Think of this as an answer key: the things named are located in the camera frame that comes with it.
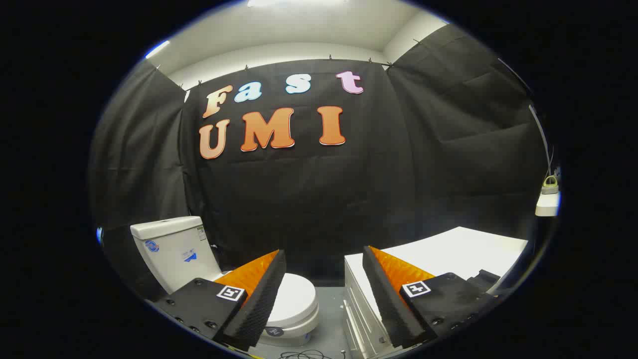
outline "orange letter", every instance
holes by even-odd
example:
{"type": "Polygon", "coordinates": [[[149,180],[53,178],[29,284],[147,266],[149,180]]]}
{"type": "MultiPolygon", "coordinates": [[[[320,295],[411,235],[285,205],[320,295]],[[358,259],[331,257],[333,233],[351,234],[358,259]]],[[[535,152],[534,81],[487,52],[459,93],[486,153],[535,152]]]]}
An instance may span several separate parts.
{"type": "Polygon", "coordinates": [[[219,111],[219,106],[217,106],[217,104],[221,105],[222,103],[224,103],[224,101],[226,101],[226,92],[231,91],[233,91],[233,86],[228,85],[225,88],[219,89],[206,96],[206,98],[208,98],[208,104],[206,107],[206,112],[204,113],[204,118],[216,114],[219,111]]]}
{"type": "Polygon", "coordinates": [[[272,148],[292,147],[295,140],[290,137],[290,116],[293,109],[284,107],[277,109],[272,114],[271,120],[266,124],[259,112],[249,112],[242,119],[246,122],[246,137],[244,144],[241,145],[243,152],[254,151],[257,149],[255,136],[262,148],[268,146],[271,136],[274,133],[274,139],[271,142],[272,148]]]}
{"type": "Polygon", "coordinates": [[[220,122],[217,122],[217,147],[211,148],[211,131],[212,125],[206,125],[200,128],[200,154],[202,157],[210,160],[212,158],[217,158],[224,152],[224,147],[226,147],[226,126],[230,122],[229,119],[222,119],[220,122]]]}
{"type": "Polygon", "coordinates": [[[341,135],[339,127],[339,114],[343,109],[336,106],[323,106],[317,109],[321,114],[323,121],[323,136],[319,139],[319,143],[326,146],[336,146],[346,143],[346,137],[341,135]]]}

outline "toilet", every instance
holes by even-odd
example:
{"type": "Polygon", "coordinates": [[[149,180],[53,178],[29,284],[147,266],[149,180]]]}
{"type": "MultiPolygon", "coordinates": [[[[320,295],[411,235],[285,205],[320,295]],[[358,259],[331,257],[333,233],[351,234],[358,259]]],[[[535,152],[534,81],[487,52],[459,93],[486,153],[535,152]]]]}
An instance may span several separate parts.
{"type": "MultiPolygon", "coordinates": [[[[131,226],[131,234],[144,262],[168,294],[194,278],[215,281],[222,273],[202,219],[177,217],[131,226]]],[[[315,287],[300,275],[283,276],[274,306],[259,343],[301,346],[319,322],[315,287]]]]}

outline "white wall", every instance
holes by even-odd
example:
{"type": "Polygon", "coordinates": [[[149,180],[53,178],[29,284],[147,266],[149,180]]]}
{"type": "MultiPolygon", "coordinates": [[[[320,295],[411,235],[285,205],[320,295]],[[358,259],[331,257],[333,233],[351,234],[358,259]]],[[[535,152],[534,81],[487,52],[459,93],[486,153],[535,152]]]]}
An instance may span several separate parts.
{"type": "Polygon", "coordinates": [[[385,56],[378,51],[336,45],[332,43],[274,43],[248,47],[241,50],[227,52],[222,55],[209,57],[193,65],[168,75],[168,78],[183,89],[189,89],[202,82],[215,79],[228,73],[243,70],[248,67],[256,67],[285,61],[305,59],[327,59],[332,54],[333,59],[350,59],[386,63],[385,56]]]}
{"type": "Polygon", "coordinates": [[[445,23],[438,17],[420,11],[403,26],[383,49],[385,58],[391,63],[410,50],[416,42],[443,27],[445,23]]]}

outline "white ceiling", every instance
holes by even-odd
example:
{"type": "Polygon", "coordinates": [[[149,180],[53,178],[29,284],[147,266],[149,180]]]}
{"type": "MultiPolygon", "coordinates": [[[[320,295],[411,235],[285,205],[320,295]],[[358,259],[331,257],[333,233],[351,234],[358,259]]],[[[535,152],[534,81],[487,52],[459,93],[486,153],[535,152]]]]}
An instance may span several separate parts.
{"type": "Polygon", "coordinates": [[[400,0],[280,0],[259,7],[243,0],[198,19],[149,60],[173,73],[211,56],[270,43],[337,43],[381,52],[418,11],[400,0]]]}

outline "ceiling light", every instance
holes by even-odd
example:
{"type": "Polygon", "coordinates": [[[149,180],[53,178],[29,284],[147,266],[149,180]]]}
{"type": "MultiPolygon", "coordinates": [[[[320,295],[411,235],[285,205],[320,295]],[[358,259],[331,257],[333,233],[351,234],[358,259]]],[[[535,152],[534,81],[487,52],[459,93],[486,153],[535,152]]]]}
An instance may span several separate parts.
{"type": "Polygon", "coordinates": [[[170,42],[168,40],[164,41],[163,43],[161,43],[161,45],[157,46],[155,49],[152,49],[148,55],[146,55],[146,58],[148,59],[149,57],[157,54],[161,49],[164,49],[166,47],[166,45],[168,45],[170,42]]]}
{"type": "MultiPolygon", "coordinates": [[[[283,3],[286,0],[248,0],[248,7],[253,7],[253,6],[268,6],[268,5],[274,5],[277,3],[283,3]]],[[[344,3],[347,0],[296,0],[296,3],[318,3],[318,4],[327,4],[327,3],[344,3]]]]}

